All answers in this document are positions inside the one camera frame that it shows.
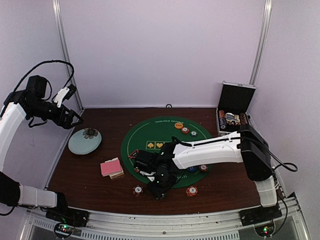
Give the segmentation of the blue small blind button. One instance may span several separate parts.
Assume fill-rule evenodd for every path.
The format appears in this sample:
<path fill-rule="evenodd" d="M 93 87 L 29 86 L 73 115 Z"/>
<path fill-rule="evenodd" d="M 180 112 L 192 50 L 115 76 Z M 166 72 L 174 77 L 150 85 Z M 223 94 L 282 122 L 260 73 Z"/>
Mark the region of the blue small blind button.
<path fill-rule="evenodd" d="M 190 173 L 193 173 L 193 172 L 196 171 L 196 168 L 195 168 L 194 166 L 192 166 L 192 167 L 188 167 L 186 170 L 187 170 L 188 172 L 190 172 Z"/>

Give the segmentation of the orange chip stack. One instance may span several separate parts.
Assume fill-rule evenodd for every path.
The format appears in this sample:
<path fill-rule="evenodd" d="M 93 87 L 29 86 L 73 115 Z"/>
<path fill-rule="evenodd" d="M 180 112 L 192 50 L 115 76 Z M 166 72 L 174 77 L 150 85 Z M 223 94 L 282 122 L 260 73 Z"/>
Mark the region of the orange chip stack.
<path fill-rule="evenodd" d="M 188 197 L 194 197 L 198 194 L 198 188 L 196 186 L 189 186 L 185 193 Z"/>

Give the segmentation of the red black chip stack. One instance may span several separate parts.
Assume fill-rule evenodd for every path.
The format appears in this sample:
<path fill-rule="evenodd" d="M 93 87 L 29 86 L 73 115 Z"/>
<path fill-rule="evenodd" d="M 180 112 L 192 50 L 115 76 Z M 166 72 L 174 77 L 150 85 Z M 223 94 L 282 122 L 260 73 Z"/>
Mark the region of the red black chip stack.
<path fill-rule="evenodd" d="M 144 188 L 140 185 L 136 185 L 132 188 L 132 195 L 134 197 L 140 197 L 144 192 Z"/>

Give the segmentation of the black red triangular dealer marker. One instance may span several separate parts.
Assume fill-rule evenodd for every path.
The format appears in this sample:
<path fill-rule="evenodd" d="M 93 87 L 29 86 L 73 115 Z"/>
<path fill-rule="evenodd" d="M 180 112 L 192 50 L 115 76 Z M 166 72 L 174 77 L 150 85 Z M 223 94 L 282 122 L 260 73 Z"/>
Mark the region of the black red triangular dealer marker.
<path fill-rule="evenodd" d="M 129 159 L 135 159 L 135 158 L 137 157 L 138 153 L 139 153 L 139 150 L 136 149 L 136 150 L 134 150 L 132 153 L 130 153 L 130 154 L 128 155 L 128 158 L 129 158 Z"/>

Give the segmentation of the orange big blind button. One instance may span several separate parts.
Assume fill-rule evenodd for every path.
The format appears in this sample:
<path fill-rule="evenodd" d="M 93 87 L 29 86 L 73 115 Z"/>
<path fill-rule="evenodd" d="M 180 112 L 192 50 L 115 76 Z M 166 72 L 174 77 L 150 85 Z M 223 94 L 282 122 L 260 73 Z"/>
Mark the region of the orange big blind button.
<path fill-rule="evenodd" d="M 184 127 L 184 124 L 183 124 L 182 122 L 176 122 L 176 123 L 174 124 L 174 127 L 175 127 L 176 129 L 182 129 L 182 128 Z"/>

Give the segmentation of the red-backed playing card deck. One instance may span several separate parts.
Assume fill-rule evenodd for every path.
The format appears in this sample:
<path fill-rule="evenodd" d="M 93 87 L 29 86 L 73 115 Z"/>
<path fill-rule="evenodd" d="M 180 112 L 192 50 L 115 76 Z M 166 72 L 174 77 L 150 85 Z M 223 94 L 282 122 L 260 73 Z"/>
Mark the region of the red-backed playing card deck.
<path fill-rule="evenodd" d="M 116 160 L 109 160 L 100 164 L 101 175 L 103 177 L 110 176 L 113 174 L 120 173 L 122 171 L 122 167 L 120 161 Z"/>

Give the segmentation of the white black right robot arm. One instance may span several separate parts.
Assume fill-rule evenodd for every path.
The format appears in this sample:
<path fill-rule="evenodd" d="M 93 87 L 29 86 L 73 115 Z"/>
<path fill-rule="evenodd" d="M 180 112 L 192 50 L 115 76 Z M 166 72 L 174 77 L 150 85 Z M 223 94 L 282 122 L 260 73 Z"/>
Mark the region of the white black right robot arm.
<path fill-rule="evenodd" d="M 165 143 L 150 160 L 154 179 L 147 185 L 154 198 L 162 199 L 176 183 L 180 170 L 201 165 L 243 163 L 248 178 L 255 183 L 260 198 L 256 210 L 259 220 L 266 221 L 279 213 L 275 178 L 271 166 L 269 145 L 250 125 L 227 135 L 181 141 L 176 137 Z"/>

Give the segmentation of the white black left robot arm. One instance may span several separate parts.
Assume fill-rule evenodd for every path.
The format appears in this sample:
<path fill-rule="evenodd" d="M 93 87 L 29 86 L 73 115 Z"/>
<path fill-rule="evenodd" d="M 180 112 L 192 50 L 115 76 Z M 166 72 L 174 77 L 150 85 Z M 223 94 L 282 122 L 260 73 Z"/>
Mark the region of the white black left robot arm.
<path fill-rule="evenodd" d="M 37 98 L 34 93 L 23 90 L 9 94 L 0 113 L 0 170 L 4 169 L 7 152 L 24 120 L 41 118 L 51 120 L 66 130 L 81 125 L 84 120 L 72 109 L 65 107 L 63 96 L 54 102 Z M 43 190 L 22 185 L 3 172 L 0 173 L 0 202 L 12 207 L 43 207 L 52 209 L 52 213 L 61 222 L 72 218 L 66 196 L 62 192 Z"/>

